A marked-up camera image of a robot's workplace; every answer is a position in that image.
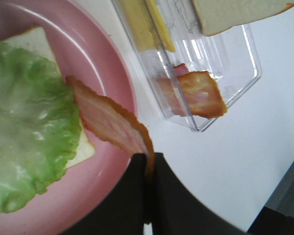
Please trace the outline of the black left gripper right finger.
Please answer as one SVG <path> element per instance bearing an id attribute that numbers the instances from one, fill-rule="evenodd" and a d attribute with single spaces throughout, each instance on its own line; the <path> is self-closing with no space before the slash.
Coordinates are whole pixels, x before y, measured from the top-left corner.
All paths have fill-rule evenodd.
<path id="1" fill-rule="evenodd" d="M 151 223 L 154 235 L 246 235 L 198 201 L 155 154 Z"/>

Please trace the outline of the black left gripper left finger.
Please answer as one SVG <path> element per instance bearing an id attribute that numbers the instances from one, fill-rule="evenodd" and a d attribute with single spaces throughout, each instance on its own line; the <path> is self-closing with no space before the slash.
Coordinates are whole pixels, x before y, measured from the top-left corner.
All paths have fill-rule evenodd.
<path id="1" fill-rule="evenodd" d="M 64 235 L 142 235 L 146 157 L 135 154 L 113 190 Z"/>

